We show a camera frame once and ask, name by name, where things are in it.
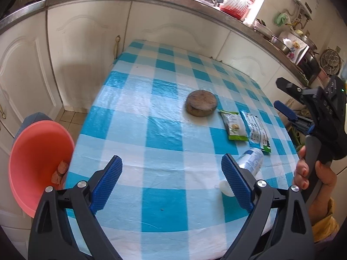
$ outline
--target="snack package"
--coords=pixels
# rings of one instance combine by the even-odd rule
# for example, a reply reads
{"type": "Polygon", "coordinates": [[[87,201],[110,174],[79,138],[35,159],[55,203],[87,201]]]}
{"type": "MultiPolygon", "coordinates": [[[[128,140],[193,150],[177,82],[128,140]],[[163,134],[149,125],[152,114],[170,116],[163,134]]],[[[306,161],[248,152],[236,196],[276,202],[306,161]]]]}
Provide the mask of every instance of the snack package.
{"type": "Polygon", "coordinates": [[[246,125],[247,135],[249,137],[249,146],[270,153],[271,148],[268,142],[268,135],[258,117],[245,110],[241,110],[240,114],[246,125]]]}
{"type": "Polygon", "coordinates": [[[219,110],[223,118],[229,140],[248,141],[245,124],[238,112],[219,110]]]}

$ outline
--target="wooden disc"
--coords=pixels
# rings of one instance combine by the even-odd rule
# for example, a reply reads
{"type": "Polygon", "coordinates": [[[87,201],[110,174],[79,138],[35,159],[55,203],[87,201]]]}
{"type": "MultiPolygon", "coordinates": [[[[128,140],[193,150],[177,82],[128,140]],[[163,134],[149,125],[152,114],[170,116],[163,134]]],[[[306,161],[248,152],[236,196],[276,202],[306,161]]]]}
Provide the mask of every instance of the wooden disc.
{"type": "Polygon", "coordinates": [[[217,99],[211,92],[196,90],[186,100],[187,112],[197,117],[208,116],[217,108],[217,99]]]}

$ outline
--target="yellow sleeve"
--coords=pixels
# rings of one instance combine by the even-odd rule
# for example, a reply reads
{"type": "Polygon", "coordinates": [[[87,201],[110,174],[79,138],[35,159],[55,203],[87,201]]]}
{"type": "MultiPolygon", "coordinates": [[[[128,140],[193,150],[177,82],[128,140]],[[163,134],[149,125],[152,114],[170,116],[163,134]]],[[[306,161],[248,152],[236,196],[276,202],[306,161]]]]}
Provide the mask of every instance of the yellow sleeve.
{"type": "Polygon", "coordinates": [[[327,216],[324,219],[317,222],[314,226],[312,226],[313,238],[315,243],[324,240],[333,233],[336,234],[340,229],[339,224],[332,216],[332,214],[335,211],[335,201],[332,198],[330,198],[329,200],[327,209],[327,216]]]}

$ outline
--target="table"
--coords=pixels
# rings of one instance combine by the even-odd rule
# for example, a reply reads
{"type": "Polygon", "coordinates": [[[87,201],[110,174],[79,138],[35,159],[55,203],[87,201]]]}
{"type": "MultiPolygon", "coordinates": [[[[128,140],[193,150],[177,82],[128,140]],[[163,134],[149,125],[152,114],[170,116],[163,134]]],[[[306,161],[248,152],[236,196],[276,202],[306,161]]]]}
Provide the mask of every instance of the table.
{"type": "MultiPolygon", "coordinates": [[[[135,40],[90,109],[65,184],[88,180],[113,155],[122,158],[120,179],[96,217],[124,260],[221,257],[247,218],[218,185],[222,156],[237,159],[249,143],[229,141],[218,112],[199,118],[185,111],[187,95],[197,89],[215,94],[220,109],[258,116],[272,153],[256,178],[291,185],[296,151],[256,82],[213,59],[135,40]]],[[[68,215],[80,250],[88,253],[73,212],[68,215]]]]}

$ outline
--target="blue gripper pad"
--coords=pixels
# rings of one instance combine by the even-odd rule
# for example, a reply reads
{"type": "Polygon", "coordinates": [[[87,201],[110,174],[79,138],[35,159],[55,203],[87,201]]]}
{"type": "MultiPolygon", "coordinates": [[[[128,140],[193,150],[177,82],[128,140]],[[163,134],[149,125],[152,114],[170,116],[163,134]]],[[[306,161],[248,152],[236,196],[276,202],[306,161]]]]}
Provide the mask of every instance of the blue gripper pad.
{"type": "Polygon", "coordinates": [[[105,207],[105,204],[110,197],[110,194],[115,187],[119,176],[122,173],[123,162],[120,157],[117,157],[110,167],[105,171],[98,184],[92,192],[92,203],[89,206],[91,212],[95,215],[98,210],[105,207]]]}
{"type": "Polygon", "coordinates": [[[241,208],[246,209],[248,213],[251,213],[254,208],[254,204],[252,202],[252,191],[247,182],[243,179],[241,173],[237,169],[237,166],[226,154],[222,157],[221,165],[224,176],[227,179],[237,199],[237,202],[241,208]]]}

